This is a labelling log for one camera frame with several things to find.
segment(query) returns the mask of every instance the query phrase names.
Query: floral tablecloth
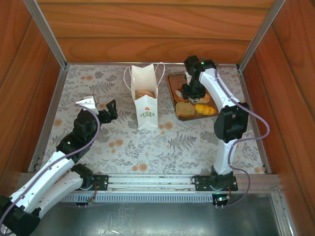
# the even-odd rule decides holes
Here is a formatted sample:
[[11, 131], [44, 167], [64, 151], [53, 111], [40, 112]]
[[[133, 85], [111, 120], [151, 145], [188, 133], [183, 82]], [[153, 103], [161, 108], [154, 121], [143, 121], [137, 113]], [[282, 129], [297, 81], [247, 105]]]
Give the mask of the floral tablecloth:
[[[159, 128], [139, 130], [131, 93], [123, 82], [126, 65], [71, 65], [51, 130], [43, 163], [60, 140], [73, 129], [84, 96], [95, 94], [98, 109], [115, 99], [118, 119], [101, 127], [99, 136], [80, 160], [94, 172], [108, 174], [205, 174], [218, 152], [214, 118], [180, 121], [175, 116], [166, 79], [158, 87]], [[166, 73], [183, 71], [183, 66], [166, 66]], [[162, 66], [157, 70], [157, 77]], [[236, 68], [224, 67], [220, 75], [231, 92], [244, 100]], [[243, 137], [252, 137], [249, 122]], [[233, 165], [249, 173], [263, 173], [256, 142], [237, 146]]]

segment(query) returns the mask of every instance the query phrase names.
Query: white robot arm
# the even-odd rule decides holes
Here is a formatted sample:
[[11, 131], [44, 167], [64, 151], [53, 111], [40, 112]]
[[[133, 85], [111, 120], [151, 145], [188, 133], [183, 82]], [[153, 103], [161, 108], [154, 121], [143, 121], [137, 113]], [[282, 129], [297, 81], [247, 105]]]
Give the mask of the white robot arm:
[[[240, 139], [247, 129], [249, 114], [235, 105], [234, 102], [240, 103], [240, 101], [227, 88], [212, 60], [200, 61], [197, 56], [191, 56], [185, 60], [184, 64], [188, 81], [182, 86], [184, 99], [196, 101], [205, 96], [205, 89], [207, 89], [219, 110], [219, 116], [214, 125], [215, 134], [219, 138], [219, 151], [212, 167], [211, 186], [214, 189], [233, 186], [234, 190], [237, 190], [228, 157], [234, 142]], [[242, 106], [249, 107], [247, 103], [242, 103]], [[234, 152], [235, 149], [230, 155], [231, 163]]]
[[[96, 109], [94, 96], [86, 96], [77, 104], [83, 109], [73, 123], [73, 131], [61, 140], [47, 163], [9, 198], [0, 197], [1, 227], [4, 224], [16, 235], [28, 236], [62, 198], [93, 185], [93, 172], [77, 162], [90, 149], [101, 124], [117, 118], [116, 101], [106, 105], [108, 111]], [[65, 172], [65, 177], [56, 182]]]

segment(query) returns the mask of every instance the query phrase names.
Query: black mounting bracket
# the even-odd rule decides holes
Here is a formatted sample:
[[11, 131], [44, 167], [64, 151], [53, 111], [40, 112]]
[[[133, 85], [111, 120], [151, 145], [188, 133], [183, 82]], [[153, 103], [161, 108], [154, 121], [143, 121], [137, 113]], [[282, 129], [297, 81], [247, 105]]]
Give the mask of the black mounting bracket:
[[192, 183], [195, 185], [196, 191], [237, 191], [236, 177], [231, 171], [225, 175], [218, 175], [212, 166], [209, 176], [193, 176]]
[[98, 191], [107, 191], [108, 179], [108, 175], [95, 174], [92, 176], [91, 184], [88, 187], [82, 186], [81, 189], [77, 189], [76, 191], [82, 191], [82, 189], [86, 189], [84, 191], [95, 191], [95, 185], [93, 182], [97, 185]]

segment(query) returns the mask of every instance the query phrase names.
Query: wooden tray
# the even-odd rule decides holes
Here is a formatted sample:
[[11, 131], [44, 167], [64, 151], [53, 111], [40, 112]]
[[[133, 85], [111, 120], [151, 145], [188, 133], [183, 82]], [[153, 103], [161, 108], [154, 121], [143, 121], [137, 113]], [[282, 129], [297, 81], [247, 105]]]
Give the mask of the wooden tray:
[[[174, 99], [175, 90], [181, 89], [182, 84], [186, 84], [187, 80], [185, 79], [185, 74], [183, 72], [179, 72], [179, 73], [168, 74], [166, 77], [166, 81], [168, 84], [169, 92], [171, 94], [171, 98], [172, 98], [174, 110], [175, 110], [175, 106], [177, 104], [177, 102]], [[189, 117], [189, 118], [179, 117], [179, 116], [176, 116], [176, 117], [179, 120], [185, 121], [185, 120], [200, 119], [200, 118], [205, 118], [205, 117], [216, 117], [219, 115], [218, 108], [217, 108], [214, 100], [212, 99], [212, 97], [210, 97], [210, 101], [208, 103], [205, 103], [204, 105], [208, 105], [208, 106], [213, 107], [214, 109], [216, 109], [217, 112], [215, 114], [209, 115], [209, 116], [203, 116], [203, 115], [195, 112], [195, 115], [193, 117]]]

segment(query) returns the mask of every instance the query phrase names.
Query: wooden wall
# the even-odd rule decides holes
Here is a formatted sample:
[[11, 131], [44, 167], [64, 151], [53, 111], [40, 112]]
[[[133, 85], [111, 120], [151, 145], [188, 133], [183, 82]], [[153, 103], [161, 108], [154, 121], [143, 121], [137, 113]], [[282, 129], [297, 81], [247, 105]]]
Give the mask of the wooden wall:
[[273, 0], [37, 0], [69, 62], [239, 63]]
[[314, 20], [314, 1], [286, 0], [244, 70], [253, 109], [270, 124], [264, 147], [299, 235], [315, 235]]
[[27, 171], [60, 71], [23, 0], [0, 0], [0, 194]]

